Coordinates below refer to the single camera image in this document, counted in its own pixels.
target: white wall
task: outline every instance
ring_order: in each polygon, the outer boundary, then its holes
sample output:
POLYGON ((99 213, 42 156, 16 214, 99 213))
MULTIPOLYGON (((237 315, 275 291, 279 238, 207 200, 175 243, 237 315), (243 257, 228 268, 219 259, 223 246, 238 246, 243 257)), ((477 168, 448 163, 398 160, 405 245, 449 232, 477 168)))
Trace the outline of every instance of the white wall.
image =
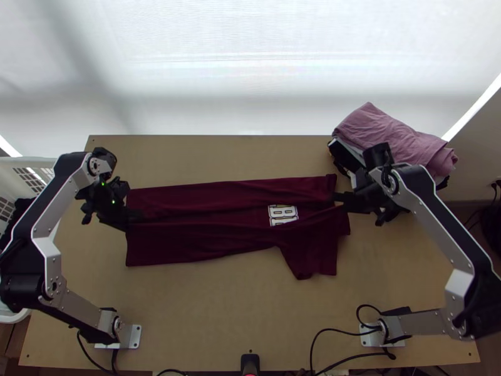
POLYGON ((501 90, 467 122, 449 145, 459 156, 440 196, 449 201, 491 200, 490 184, 501 177, 501 90))
POLYGON ((99 95, 0 103, 0 135, 26 156, 58 157, 83 150, 89 134, 130 133, 99 95))
POLYGON ((90 134, 330 135, 347 114, 367 100, 414 129, 437 136, 472 104, 468 98, 369 95, 110 103, 92 92, 61 93, 45 100, 0 101, 0 135, 21 154, 40 157, 82 150, 90 134))
POLYGON ((135 134, 330 135, 366 101, 414 129, 442 136, 470 98, 359 97, 143 100, 127 105, 135 134))

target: folded pink shirt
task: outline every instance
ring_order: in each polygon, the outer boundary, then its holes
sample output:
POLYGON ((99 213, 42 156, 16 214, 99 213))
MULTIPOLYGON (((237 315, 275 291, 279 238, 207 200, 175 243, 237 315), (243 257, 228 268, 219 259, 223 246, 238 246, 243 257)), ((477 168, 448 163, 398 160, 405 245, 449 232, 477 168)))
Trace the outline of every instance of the folded pink shirt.
POLYGON ((449 175, 458 161, 446 141, 413 130, 370 102, 350 113, 333 136, 361 150, 388 142, 395 162, 423 165, 432 177, 449 175))

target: black cable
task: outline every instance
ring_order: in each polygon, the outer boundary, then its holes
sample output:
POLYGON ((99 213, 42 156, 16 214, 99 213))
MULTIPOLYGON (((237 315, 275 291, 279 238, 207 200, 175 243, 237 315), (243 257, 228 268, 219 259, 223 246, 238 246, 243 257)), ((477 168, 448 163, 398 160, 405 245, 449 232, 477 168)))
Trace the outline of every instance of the black cable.
POLYGON ((445 376, 450 376, 446 371, 444 371, 441 367, 435 365, 435 368, 439 370, 441 373, 443 373, 445 376))
POLYGON ((80 331, 76 332, 76 340, 78 341, 80 348, 82 349, 85 357, 89 360, 89 362, 91 362, 94 366, 99 368, 104 373, 107 373, 108 375, 117 375, 117 373, 107 370, 105 367, 102 367, 90 357, 90 355, 87 353, 87 350, 85 350, 85 347, 83 346, 82 340, 80 339, 80 331))
POLYGON ((472 228, 474 228, 477 224, 480 223, 480 220, 477 220, 476 222, 474 222, 470 227, 468 227, 468 231, 471 230, 472 228))
POLYGON ((378 325, 378 326, 375 326, 375 325, 369 325, 369 324, 366 324, 365 322, 363 322, 362 320, 360 320, 360 310, 362 308, 365 308, 365 307, 368 307, 368 308, 372 308, 373 310, 375 310, 376 312, 378 312, 381 316, 383 315, 381 311, 379 311, 379 309, 377 309, 376 307, 374 307, 373 305, 370 305, 370 304, 362 304, 362 305, 359 305, 356 309, 356 319, 358 320, 358 322, 362 325, 362 326, 365 326, 366 328, 369 328, 369 329, 378 329, 378 330, 381 330, 381 326, 378 325))
POLYGON ((348 362, 350 360, 353 360, 353 359, 366 358, 366 357, 377 357, 377 356, 383 356, 383 355, 386 356, 386 357, 389 357, 392 360, 396 359, 396 356, 394 356, 392 353, 388 352, 388 350, 386 349, 386 347, 383 347, 383 352, 357 354, 357 355, 352 355, 351 357, 348 357, 348 358, 344 358, 344 359, 342 359, 342 360, 340 360, 340 361, 338 361, 336 363, 333 363, 330 366, 324 368, 320 372, 315 373, 314 376, 319 376, 322 373, 330 371, 331 369, 337 367, 338 365, 341 365, 341 364, 346 363, 346 362, 348 362))
POLYGON ((118 375, 118 371, 116 370, 116 358, 118 356, 118 351, 119 351, 119 348, 114 348, 113 353, 111 355, 111 371, 115 375, 118 375))
POLYGON ((180 375, 183 375, 183 376, 187 376, 188 375, 186 372, 182 372, 182 371, 176 370, 174 368, 168 368, 168 369, 163 370, 160 373, 158 373, 157 376, 163 375, 164 373, 167 373, 167 372, 175 372, 175 373, 179 373, 180 375))
POLYGON ((378 332, 380 331, 381 328, 379 329, 374 329, 374 330, 371 330, 369 332, 366 332, 366 333, 351 333, 351 332, 346 332, 344 330, 340 330, 340 329, 335 329, 335 328, 325 328, 325 329, 322 329, 322 330, 319 330, 316 334, 315 334, 315 337, 313 337, 313 341, 311 342, 311 346, 309 348, 309 371, 310 371, 310 375, 313 376, 313 347, 315 346, 315 342, 317 341, 317 338, 320 334, 324 333, 324 332, 336 332, 336 333, 342 333, 342 334, 346 334, 346 335, 351 335, 351 336, 354 336, 354 337, 360 337, 362 335, 366 335, 366 334, 370 334, 370 333, 375 333, 375 332, 378 332))
MULTIPOLYGON (((492 199, 492 202, 489 204, 489 206, 488 206, 488 207, 493 206, 493 205, 496 203, 496 199, 497 199, 497 184, 496 184, 496 183, 492 183, 490 186, 491 186, 491 187, 492 187, 492 189, 494 190, 494 198, 492 199)), ((463 223, 463 226, 466 226, 466 225, 468 224, 468 222, 470 222, 476 214, 478 214, 478 213, 482 213, 482 211, 484 211, 485 209, 486 209, 486 208, 485 208, 485 207, 483 207, 483 208, 481 208, 481 209, 477 209, 476 211, 474 211, 474 212, 470 215, 470 217, 468 217, 468 219, 467 219, 467 220, 463 223)), ((479 222, 480 222, 480 220, 478 220, 477 222, 475 222, 474 224, 472 224, 472 225, 468 228, 468 230, 471 230, 471 229, 472 229, 473 227, 475 227, 475 226, 476 226, 479 222)))

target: white laundry basket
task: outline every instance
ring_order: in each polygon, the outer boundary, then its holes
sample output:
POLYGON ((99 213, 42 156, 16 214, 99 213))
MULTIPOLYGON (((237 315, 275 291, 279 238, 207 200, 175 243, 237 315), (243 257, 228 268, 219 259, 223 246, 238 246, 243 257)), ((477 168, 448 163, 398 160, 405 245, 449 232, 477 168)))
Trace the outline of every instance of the white laundry basket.
MULTIPOLYGON (((0 236, 4 234, 17 199, 36 197, 54 177, 55 158, 0 157, 0 236)), ((13 313, 0 301, 0 323, 17 323, 30 310, 13 313)))

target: printed logo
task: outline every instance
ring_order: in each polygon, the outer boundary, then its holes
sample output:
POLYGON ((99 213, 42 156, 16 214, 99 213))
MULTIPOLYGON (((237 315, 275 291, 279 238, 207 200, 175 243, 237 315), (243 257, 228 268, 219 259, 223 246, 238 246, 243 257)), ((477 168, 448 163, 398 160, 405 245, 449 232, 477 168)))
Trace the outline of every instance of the printed logo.
POLYGON ((270 205, 268 206, 268 214, 270 226, 292 222, 299 218, 297 208, 291 205, 270 205))

